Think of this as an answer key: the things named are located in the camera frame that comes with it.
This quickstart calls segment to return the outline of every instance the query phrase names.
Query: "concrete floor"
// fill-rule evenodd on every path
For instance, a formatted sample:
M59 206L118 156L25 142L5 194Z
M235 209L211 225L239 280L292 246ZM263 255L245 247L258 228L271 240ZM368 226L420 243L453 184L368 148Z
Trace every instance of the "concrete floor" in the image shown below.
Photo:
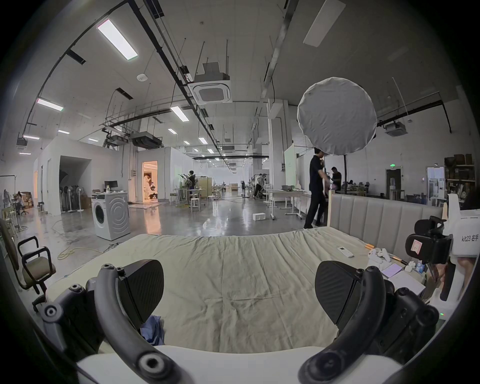
M148 209L130 209L131 233L120 239L108 241L95 234L91 209L83 212L64 213L61 216L39 214L36 209L30 209L28 215L22 215L20 225L28 227L18 234L15 242L30 236L37 236L40 246L50 249L52 262L57 272L46 281L47 287L58 279L70 274L75 269L97 257L100 253L76 249L67 258L58 260L60 253L74 248L90 248L104 252L109 245L122 243L141 233L155 235L186 235L186 236L247 236L269 233L288 232L303 228L304 220L297 216L286 216L289 210L276 209L276 220L268 214L264 200L243 199L235 192L219 201L202 205L201 211L190 212L189 207L160 205ZM252 214L264 212L266 220L253 221ZM13 273L11 264L8 267ZM27 309L31 310L31 302L36 293L31 288L23 291L18 288L19 295Z

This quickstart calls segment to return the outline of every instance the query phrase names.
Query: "gray headboard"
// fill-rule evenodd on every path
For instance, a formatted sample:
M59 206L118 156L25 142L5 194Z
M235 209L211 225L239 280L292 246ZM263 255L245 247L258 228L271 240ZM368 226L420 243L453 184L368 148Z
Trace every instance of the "gray headboard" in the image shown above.
M328 225L410 261L405 240L417 220L442 217L442 208L373 197L332 193Z

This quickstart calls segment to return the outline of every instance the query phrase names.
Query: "doorway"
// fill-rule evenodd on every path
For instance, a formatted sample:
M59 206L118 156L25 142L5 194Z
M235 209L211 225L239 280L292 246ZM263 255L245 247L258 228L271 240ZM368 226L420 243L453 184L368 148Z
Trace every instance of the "doorway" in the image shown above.
M402 194L402 170L401 169L387 169L386 170L386 196L390 200L401 200Z
M142 193L143 202L158 201L157 183L158 164L156 161L142 163Z

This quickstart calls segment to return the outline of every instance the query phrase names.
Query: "mattress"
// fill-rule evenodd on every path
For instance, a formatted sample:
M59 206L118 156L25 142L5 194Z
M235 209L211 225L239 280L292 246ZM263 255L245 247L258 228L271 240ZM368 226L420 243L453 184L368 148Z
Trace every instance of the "mattress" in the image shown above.
M153 314L164 320L165 344L225 353L326 347L337 328L315 295L317 267L339 260L365 268L364 245L325 227L260 236L143 234L55 282L47 299L73 283L85 286L104 263L157 259L165 289ZM346 258L340 246L355 257Z

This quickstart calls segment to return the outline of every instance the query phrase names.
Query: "white table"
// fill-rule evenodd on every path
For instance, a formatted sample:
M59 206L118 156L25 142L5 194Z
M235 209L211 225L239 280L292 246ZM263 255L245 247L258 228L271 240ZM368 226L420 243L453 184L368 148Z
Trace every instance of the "white table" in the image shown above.
M268 201L270 202L270 216L273 220L275 220L274 215L274 208L275 208L275 198L294 198L295 197L303 197L305 196L305 191L282 191L282 190L268 190ZM285 207L280 209L288 209L287 208L287 201L285 200ZM300 219L302 218L301 211L295 212L295 204L292 201L292 211L289 213L285 213L286 215L297 215Z

